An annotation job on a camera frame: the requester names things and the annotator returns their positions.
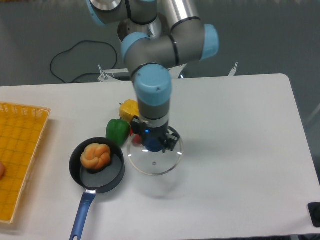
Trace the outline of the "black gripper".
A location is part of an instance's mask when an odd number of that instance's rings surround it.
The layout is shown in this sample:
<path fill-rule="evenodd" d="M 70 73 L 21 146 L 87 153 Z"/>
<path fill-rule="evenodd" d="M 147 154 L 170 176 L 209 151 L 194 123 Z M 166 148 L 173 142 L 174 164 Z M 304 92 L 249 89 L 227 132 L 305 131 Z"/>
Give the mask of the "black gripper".
<path fill-rule="evenodd" d="M 162 148 L 162 152 L 173 151 L 180 140 L 176 132 L 168 132 L 169 118 L 149 119 L 134 116 L 130 121 L 130 135 L 140 135 L 145 148 Z"/>

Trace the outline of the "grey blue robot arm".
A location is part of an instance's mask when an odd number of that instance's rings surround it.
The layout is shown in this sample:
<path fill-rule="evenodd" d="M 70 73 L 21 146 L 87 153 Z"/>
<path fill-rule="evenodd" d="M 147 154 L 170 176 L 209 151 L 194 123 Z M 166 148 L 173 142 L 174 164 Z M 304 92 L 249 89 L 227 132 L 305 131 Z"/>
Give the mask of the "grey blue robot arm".
<path fill-rule="evenodd" d="M 130 74 L 139 110 L 133 132 L 151 152 L 174 150 L 179 135 L 169 128 L 172 78 L 170 68 L 213 57 L 219 36 L 211 24 L 203 24 L 193 0 L 162 3 L 168 34 L 163 29 L 155 0 L 89 0 L 92 17 L 106 25 L 126 21 L 121 41 L 122 59 Z"/>

